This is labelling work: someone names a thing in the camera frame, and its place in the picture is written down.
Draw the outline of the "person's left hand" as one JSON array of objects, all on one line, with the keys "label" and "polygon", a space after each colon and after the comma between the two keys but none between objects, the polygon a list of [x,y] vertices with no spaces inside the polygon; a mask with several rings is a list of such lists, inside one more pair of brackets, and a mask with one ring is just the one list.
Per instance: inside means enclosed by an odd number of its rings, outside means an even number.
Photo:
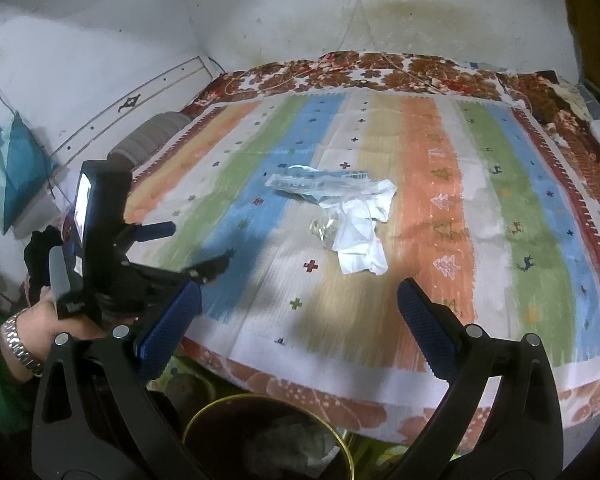
[{"label": "person's left hand", "polygon": [[[53,291],[44,287],[40,300],[31,307],[23,309],[17,322],[22,344],[44,364],[50,355],[50,348],[59,333],[67,333],[78,339],[97,339],[107,335],[106,330],[96,325],[86,315],[60,320],[56,313]],[[25,370],[6,348],[0,335],[2,356],[10,374],[20,382],[27,382],[33,375]]]}]

